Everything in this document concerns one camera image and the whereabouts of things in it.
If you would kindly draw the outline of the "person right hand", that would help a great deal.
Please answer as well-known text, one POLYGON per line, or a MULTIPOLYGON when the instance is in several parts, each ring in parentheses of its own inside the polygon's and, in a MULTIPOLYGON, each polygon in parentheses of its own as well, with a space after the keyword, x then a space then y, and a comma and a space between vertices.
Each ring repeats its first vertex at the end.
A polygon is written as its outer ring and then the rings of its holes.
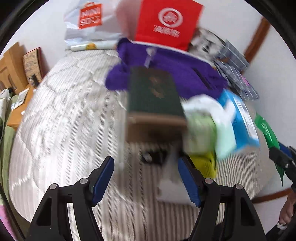
POLYGON ((294 214, 293 207, 295 205, 295 202, 296 202, 295 193, 291 192, 287 196, 287 200, 280 211, 280 219, 279 219, 280 224, 286 225, 291 222, 293 214, 294 214))

